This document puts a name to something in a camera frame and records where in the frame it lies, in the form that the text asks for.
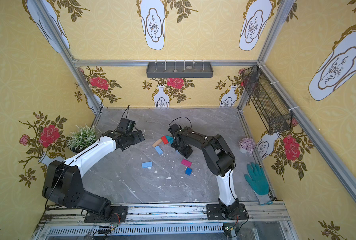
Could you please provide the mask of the teal triangular block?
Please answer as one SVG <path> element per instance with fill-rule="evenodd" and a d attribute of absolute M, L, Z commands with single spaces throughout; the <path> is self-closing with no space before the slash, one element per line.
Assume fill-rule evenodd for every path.
<path fill-rule="evenodd" d="M 168 142 L 171 144 L 174 141 L 174 138 L 171 136 L 165 136 Z"/>

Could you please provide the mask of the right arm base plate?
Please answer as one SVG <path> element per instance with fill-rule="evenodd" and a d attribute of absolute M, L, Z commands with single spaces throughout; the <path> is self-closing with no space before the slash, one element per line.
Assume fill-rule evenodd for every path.
<path fill-rule="evenodd" d="M 247 220 L 247 211 L 244 204 L 234 203 L 228 207 L 223 204 L 206 205 L 208 220 Z"/>

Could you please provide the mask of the red rectangular block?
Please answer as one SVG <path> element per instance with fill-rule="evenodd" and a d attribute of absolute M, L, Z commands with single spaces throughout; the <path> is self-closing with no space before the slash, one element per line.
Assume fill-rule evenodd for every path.
<path fill-rule="evenodd" d="M 165 145 L 167 145 L 167 144 L 169 143 L 169 141 L 168 141 L 168 139 L 167 139 L 166 136 L 161 137 L 161 140 L 163 141 L 163 143 L 164 143 Z"/>

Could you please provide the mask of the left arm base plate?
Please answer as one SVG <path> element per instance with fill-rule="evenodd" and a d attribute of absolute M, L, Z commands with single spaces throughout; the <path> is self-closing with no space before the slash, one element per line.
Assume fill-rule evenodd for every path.
<path fill-rule="evenodd" d="M 128 213 L 128 206 L 110 206 L 99 215 L 88 212 L 84 223 L 124 223 Z"/>

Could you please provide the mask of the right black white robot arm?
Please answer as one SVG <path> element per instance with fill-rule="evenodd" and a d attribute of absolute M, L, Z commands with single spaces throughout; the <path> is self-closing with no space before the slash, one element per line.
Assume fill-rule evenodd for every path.
<path fill-rule="evenodd" d="M 239 209 L 239 199 L 233 182 L 236 159 L 223 136 L 206 136 L 190 127 L 182 128 L 177 124 L 170 125 L 169 132 L 174 139 L 171 147 L 186 159 L 193 153 L 192 147 L 202 150 L 209 170 L 217 179 L 221 213 L 227 219 L 235 217 Z"/>

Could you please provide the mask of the natural wood block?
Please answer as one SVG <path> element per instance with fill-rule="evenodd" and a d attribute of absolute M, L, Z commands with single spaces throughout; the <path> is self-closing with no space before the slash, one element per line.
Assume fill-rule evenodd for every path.
<path fill-rule="evenodd" d="M 154 144 L 153 144 L 153 147 L 157 147 L 159 144 L 163 143 L 163 140 L 162 139 L 158 139 Z"/>

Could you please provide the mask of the dark blue square block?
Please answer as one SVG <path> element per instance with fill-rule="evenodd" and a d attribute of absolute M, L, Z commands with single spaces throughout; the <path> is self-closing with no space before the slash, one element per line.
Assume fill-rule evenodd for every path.
<path fill-rule="evenodd" d="M 190 176 L 191 173 L 192 173 L 192 169 L 191 169 L 191 168 L 187 168 L 187 169 L 185 170 L 185 173 L 186 173 L 188 176 Z"/>

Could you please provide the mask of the light blue block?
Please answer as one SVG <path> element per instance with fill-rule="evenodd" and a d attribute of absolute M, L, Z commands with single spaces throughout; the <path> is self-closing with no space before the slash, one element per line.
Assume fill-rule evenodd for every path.
<path fill-rule="evenodd" d="M 153 162 L 142 163 L 142 168 L 151 168 L 152 166 L 153 166 Z"/>
<path fill-rule="evenodd" d="M 155 147 L 155 150 L 157 151 L 157 153 L 159 154 L 159 155 L 162 155 L 164 152 L 162 151 L 162 149 L 159 147 L 159 146 L 156 146 Z"/>

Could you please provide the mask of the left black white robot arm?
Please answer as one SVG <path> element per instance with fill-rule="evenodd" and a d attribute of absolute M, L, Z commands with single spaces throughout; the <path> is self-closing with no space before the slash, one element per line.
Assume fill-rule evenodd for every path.
<path fill-rule="evenodd" d="M 98 161 L 117 149 L 122 151 L 145 140 L 141 130 L 107 131 L 91 146 L 60 162 L 52 161 L 47 169 L 42 196 L 68 209 L 77 208 L 103 219 L 112 216 L 111 201 L 85 190 L 83 175 Z"/>

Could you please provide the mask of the magenta rectangular block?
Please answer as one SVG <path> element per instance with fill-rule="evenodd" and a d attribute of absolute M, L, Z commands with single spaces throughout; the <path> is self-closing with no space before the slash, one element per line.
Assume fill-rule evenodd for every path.
<path fill-rule="evenodd" d="M 183 159 L 183 160 L 181 161 L 181 163 L 182 163 L 184 166 L 188 167 L 188 168 L 190 168 L 191 165 L 192 165 L 192 162 L 190 162 L 190 161 L 188 161 L 188 160 L 186 160 L 186 159 Z"/>

